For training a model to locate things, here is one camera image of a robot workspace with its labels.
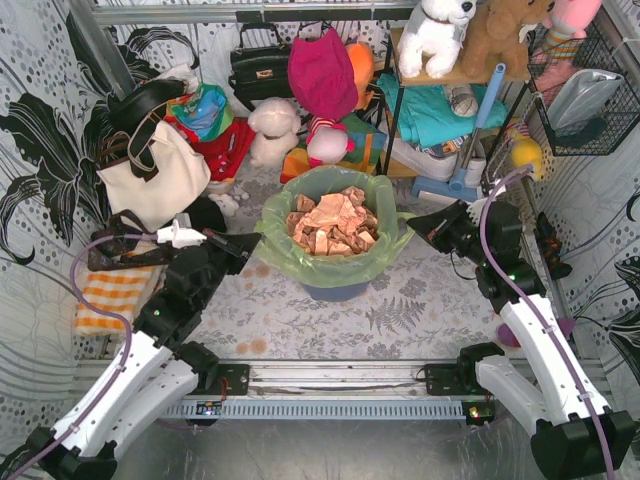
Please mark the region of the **green plastic trash bag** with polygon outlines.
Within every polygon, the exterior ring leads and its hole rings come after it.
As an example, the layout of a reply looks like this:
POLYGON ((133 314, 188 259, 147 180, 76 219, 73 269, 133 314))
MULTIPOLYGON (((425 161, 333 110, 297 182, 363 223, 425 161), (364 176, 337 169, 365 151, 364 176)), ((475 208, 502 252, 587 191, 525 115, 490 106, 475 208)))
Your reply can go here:
POLYGON ((373 280, 399 255, 413 237, 408 229, 400 233, 399 221, 411 213, 396 210, 394 187, 386 176, 371 176, 338 166, 322 166, 290 180, 282 190, 264 203, 255 231, 262 239, 254 256, 296 282, 319 288, 337 288, 373 280), (325 194, 348 187, 364 191, 365 206, 378 219, 378 240, 366 252, 353 256, 312 256, 289 235, 288 215, 303 194, 318 201, 325 194))

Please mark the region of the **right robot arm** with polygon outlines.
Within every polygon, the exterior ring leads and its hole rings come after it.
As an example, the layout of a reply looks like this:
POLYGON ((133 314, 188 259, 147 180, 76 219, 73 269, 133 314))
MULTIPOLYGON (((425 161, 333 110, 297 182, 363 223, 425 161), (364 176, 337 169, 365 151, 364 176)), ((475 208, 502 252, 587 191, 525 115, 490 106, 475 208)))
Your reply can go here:
POLYGON ((459 354, 460 387, 484 390, 503 404, 529 435, 545 478, 613 478, 632 443, 635 422, 628 412, 612 409, 574 355, 536 270, 520 255, 518 208, 497 201, 477 212, 456 201, 407 224, 438 252, 475 264, 479 290, 515 336, 534 374, 527 380, 498 345, 479 344, 459 354))

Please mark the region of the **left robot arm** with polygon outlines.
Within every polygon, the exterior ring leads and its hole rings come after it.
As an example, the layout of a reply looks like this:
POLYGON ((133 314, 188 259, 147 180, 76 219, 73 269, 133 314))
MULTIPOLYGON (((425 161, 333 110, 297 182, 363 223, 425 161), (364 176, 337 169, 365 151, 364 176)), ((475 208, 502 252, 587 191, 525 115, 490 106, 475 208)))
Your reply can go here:
POLYGON ((134 321, 110 315, 125 328, 120 350, 64 417, 36 428, 4 459, 2 478, 18 479, 38 465, 54 479, 110 479, 131 442, 169 406, 216 383, 218 357, 189 337, 222 280, 242 271, 260 234, 173 224, 138 238, 176 251, 162 288, 134 321))

